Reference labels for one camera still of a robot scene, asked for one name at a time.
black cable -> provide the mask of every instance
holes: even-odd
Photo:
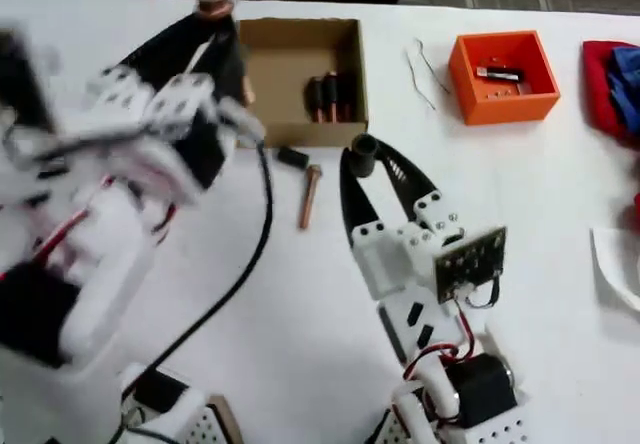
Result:
[[[256,267],[262,252],[264,251],[267,240],[269,239],[269,233],[271,232],[271,224],[273,222],[273,188],[271,184],[271,174],[269,171],[269,164],[264,151],[264,145],[260,144],[257,147],[258,158],[260,160],[260,168],[262,170],[262,178],[264,181],[264,191],[266,196],[266,212],[264,218],[264,224],[262,226],[262,233],[260,234],[260,240],[256,246],[253,256],[247,263],[244,271],[238,277],[238,280],[229,288],[229,290],[197,321],[195,321],[184,333],[182,333],[173,343],[167,347],[162,354],[160,354],[136,379],[127,386],[122,393],[122,400],[124,401],[136,388],[136,384],[145,377],[152,374],[163,362],[165,362],[182,344],[185,343],[198,329],[200,329],[209,319],[211,319],[224,305],[231,300],[233,296],[240,290],[247,278],[253,272]]]
[[[496,303],[498,302],[498,299],[500,299],[500,278],[495,277],[493,279],[493,284],[491,287],[491,296],[489,297],[489,301],[486,304],[482,304],[482,305],[474,304],[469,298],[469,296],[467,296],[465,301],[469,305],[469,307],[471,307],[472,309],[491,309],[493,306],[496,305]]]
[[[150,431],[148,429],[142,429],[140,427],[128,427],[127,431],[131,434],[138,434],[139,436],[150,437],[151,439],[155,439],[156,441],[166,442],[167,444],[180,444],[175,439],[171,437],[167,437],[159,432]]]

red wire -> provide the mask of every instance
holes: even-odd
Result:
[[[456,303],[456,306],[458,306],[458,312],[459,312],[458,315],[460,316],[460,322],[462,323],[464,332],[467,334],[467,339],[469,340],[469,349],[467,350],[464,356],[456,357],[458,353],[458,346],[454,344],[443,343],[443,344],[434,344],[433,346],[425,347],[420,351],[420,354],[418,354],[416,358],[413,361],[411,361],[411,363],[409,363],[409,365],[405,368],[404,373],[402,374],[402,377],[405,380],[411,378],[411,375],[413,374],[413,370],[415,369],[416,364],[418,364],[418,361],[422,359],[424,356],[426,356],[427,354],[431,354],[432,352],[447,351],[447,350],[452,351],[450,355],[444,354],[442,356],[442,358],[447,363],[456,363],[456,362],[466,361],[467,359],[473,356],[473,353],[476,347],[476,338],[473,335],[473,331],[471,330],[471,325],[469,324],[469,320],[467,319],[467,316],[465,315],[464,311],[460,307],[460,304],[458,303],[458,301],[455,301],[455,303]]]
[[[473,356],[473,352],[475,351],[475,347],[476,347],[476,338],[473,335],[473,331],[471,330],[471,325],[467,320],[467,316],[465,315],[464,311],[460,307],[460,303],[458,301],[455,301],[455,303],[456,303],[456,306],[458,306],[462,327],[464,328],[464,332],[467,333],[467,339],[469,339],[469,349],[467,350],[467,353],[464,356],[458,359],[458,362],[460,362],[460,361],[465,361]]]
[[[404,373],[402,374],[402,377],[405,380],[408,380],[411,377],[411,374],[413,373],[413,369],[416,367],[416,364],[418,364],[418,361],[422,359],[424,356],[426,356],[427,354],[431,354],[432,352],[437,352],[437,351],[452,351],[451,355],[446,357],[453,359],[455,355],[458,353],[458,346],[454,344],[445,343],[445,344],[434,344],[433,346],[425,347],[420,351],[420,354],[418,354],[416,358],[413,361],[411,361],[411,363],[409,363],[409,365],[405,368]]]
[[[76,212],[71,218],[64,223],[62,227],[60,227],[57,231],[55,231],[41,246],[40,249],[33,256],[33,261],[38,262],[39,264],[45,265],[49,256],[54,251],[54,249],[64,241],[67,234],[80,222],[85,220],[89,215],[89,211],[87,209],[83,209],[79,212]]]
[[[162,220],[162,222],[160,222],[160,224],[155,225],[153,229],[151,229],[151,232],[156,234],[160,232],[162,229],[164,229],[175,217],[177,211],[178,211],[178,207],[173,202],[169,204],[169,207],[167,208],[167,212],[164,215],[164,219]]]

red cloth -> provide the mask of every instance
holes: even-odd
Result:
[[[627,130],[613,104],[607,71],[611,52],[616,47],[637,47],[626,42],[585,41],[582,44],[582,58],[587,86],[587,102],[593,125],[617,139],[636,140]]]

copper bolt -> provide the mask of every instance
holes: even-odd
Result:
[[[318,186],[320,177],[322,177],[322,169],[320,166],[314,164],[307,168],[307,192],[304,195],[302,213],[300,214],[300,229],[309,227],[311,207],[313,207],[313,199],[316,196],[316,187]]]
[[[227,17],[233,11],[232,0],[198,0],[198,15],[217,21]]]

black rubber cap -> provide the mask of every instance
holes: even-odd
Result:
[[[376,165],[378,140],[370,134],[359,134],[351,142],[349,166],[356,177],[369,177]]]
[[[309,79],[306,89],[307,106],[311,111],[322,109],[324,107],[324,99],[322,94],[322,79],[320,77],[312,77]]]
[[[330,72],[324,76],[322,81],[324,88],[324,100],[327,104],[338,102],[338,75],[335,72]]]
[[[309,165],[309,156],[302,152],[298,152],[290,147],[281,147],[278,150],[278,154],[276,158],[280,162],[284,162],[293,167],[297,167],[298,169],[305,170]]]

